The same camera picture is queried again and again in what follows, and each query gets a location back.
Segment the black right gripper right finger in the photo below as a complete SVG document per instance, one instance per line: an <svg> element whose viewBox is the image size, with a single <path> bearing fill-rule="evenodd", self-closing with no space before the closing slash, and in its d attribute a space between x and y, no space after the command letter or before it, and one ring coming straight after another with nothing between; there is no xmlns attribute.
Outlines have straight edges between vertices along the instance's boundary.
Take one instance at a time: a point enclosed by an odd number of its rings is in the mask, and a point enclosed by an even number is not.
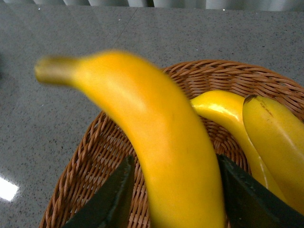
<svg viewBox="0 0 304 228"><path fill-rule="evenodd" d="M217 155L225 209L232 228L302 228L304 216L271 193L230 158Z"/></svg>

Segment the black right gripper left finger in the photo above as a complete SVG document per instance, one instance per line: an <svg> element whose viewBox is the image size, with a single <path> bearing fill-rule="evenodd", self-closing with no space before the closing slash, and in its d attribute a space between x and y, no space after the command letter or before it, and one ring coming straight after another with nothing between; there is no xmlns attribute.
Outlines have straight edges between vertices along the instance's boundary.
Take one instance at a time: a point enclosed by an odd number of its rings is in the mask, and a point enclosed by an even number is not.
<svg viewBox="0 0 304 228"><path fill-rule="evenodd" d="M123 159L93 197L63 226L65 228L126 228L133 196L135 161Z"/></svg>

